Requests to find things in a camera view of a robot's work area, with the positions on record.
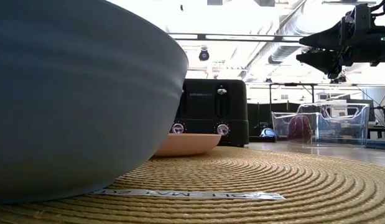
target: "round jute rug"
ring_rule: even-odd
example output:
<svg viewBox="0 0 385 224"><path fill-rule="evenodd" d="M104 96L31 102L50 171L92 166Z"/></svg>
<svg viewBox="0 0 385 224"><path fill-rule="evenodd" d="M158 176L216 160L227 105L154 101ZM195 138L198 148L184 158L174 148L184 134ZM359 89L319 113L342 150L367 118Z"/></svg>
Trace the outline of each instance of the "round jute rug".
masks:
<svg viewBox="0 0 385 224"><path fill-rule="evenodd" d="M218 147L151 159L110 188L260 191L286 200L89 194L0 205L0 223L385 223L385 167L308 154Z"/></svg>

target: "toaster label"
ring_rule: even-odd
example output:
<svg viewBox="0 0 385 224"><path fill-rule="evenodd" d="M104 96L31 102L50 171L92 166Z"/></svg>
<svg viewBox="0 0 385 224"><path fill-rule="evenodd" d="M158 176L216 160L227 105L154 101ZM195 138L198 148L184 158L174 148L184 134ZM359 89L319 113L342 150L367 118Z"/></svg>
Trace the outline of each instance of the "toaster label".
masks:
<svg viewBox="0 0 385 224"><path fill-rule="evenodd" d="M211 93L190 93L190 96L212 96Z"/></svg>
<svg viewBox="0 0 385 224"><path fill-rule="evenodd" d="M256 199L256 200L285 200L279 194L264 192L186 192L175 190L142 190L142 189L103 189L96 190L91 194L99 195L123 195L123 196L154 196L154 197L177 197L177 198L227 198L227 199Z"/></svg>

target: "toaster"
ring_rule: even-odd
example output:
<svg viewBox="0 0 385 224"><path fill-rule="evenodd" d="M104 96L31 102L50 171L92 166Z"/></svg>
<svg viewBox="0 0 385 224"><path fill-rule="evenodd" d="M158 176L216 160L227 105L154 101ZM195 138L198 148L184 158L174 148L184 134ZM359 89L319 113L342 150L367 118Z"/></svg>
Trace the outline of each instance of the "toaster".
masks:
<svg viewBox="0 0 385 224"><path fill-rule="evenodd" d="M246 85L241 80L185 79L170 132L220 134L220 146L249 144Z"/></svg>

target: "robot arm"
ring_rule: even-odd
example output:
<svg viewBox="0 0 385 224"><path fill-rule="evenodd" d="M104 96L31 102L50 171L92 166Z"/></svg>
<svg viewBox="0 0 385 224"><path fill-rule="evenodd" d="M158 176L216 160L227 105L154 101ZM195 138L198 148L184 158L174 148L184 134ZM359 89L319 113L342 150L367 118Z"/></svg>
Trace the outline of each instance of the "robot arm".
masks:
<svg viewBox="0 0 385 224"><path fill-rule="evenodd" d="M372 13L381 6L382 13ZM377 66L385 62L385 27L374 24L376 17L382 15L385 15L385 0L374 7L355 6L332 28L301 38L299 43L311 49L297 55L296 59L331 79L339 76L342 66L349 67L354 63Z"/></svg>

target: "clear plastic bin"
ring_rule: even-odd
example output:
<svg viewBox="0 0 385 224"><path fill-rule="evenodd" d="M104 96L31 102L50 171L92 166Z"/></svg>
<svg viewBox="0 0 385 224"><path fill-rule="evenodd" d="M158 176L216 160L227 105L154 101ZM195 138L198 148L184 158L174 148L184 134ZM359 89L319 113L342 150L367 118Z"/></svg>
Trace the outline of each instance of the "clear plastic bin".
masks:
<svg viewBox="0 0 385 224"><path fill-rule="evenodd" d="M369 105L309 103L296 113L272 113L277 141L309 146L366 146Z"/></svg>

